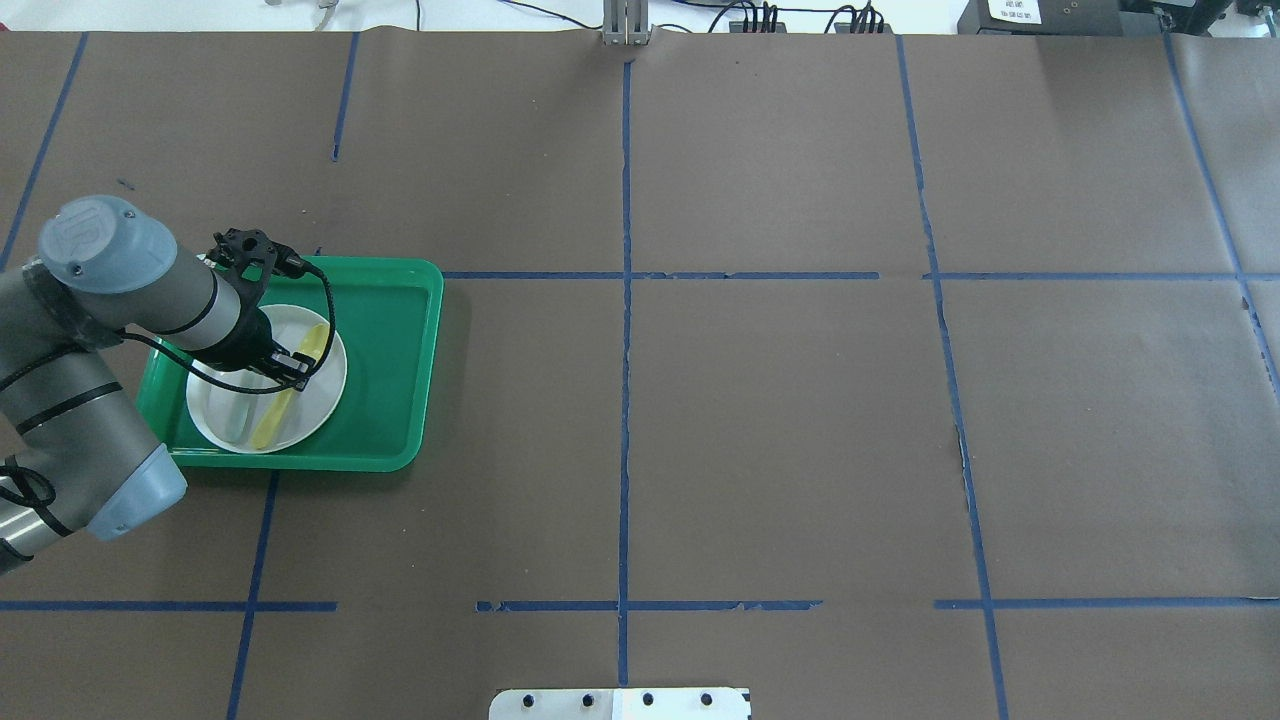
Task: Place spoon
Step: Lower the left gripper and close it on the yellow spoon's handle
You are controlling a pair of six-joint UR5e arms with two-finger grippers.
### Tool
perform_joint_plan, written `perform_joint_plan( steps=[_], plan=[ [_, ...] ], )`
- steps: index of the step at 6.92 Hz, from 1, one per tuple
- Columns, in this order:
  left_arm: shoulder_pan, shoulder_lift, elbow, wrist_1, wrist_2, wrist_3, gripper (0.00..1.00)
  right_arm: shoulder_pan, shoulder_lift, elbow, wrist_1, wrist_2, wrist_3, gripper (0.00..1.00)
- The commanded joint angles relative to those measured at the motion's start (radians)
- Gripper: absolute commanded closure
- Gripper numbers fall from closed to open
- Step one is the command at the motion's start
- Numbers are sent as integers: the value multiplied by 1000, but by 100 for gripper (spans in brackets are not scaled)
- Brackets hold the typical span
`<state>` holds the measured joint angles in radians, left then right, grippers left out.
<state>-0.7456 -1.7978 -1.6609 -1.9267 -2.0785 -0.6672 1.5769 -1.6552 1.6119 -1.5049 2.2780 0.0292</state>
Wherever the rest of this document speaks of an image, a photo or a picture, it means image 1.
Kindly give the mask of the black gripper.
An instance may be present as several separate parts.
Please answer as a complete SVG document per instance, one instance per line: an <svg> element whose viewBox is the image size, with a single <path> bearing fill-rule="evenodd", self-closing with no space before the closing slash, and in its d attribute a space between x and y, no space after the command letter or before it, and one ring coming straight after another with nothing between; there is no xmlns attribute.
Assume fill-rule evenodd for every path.
<svg viewBox="0 0 1280 720"><path fill-rule="evenodd" d="M215 275L225 281L239 301L234 325L227 337L205 351L205 364L219 372L252 370L278 375L282 389L303 391L312 357L291 352L273 336L273 327L260 300L271 278L301 278L301 256L283 243L275 243L262 231L230 228L214 236L206 254Z"/></svg>

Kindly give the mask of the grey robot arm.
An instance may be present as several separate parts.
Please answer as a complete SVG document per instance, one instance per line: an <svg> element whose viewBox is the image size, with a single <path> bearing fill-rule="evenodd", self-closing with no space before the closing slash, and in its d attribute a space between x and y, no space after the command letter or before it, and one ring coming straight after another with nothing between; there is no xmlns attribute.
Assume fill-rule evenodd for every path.
<svg viewBox="0 0 1280 720"><path fill-rule="evenodd" d="M202 255L124 199L60 208L37 252L3 273L3 415L22 450L3 457L3 570L78 530L124 536L179 502L188 484L169 448L102 360L127 341L201 380L248 370L264 395L303 389L326 363L273 337L261 299L276 277L317 268L261 231L228 229Z"/></svg>

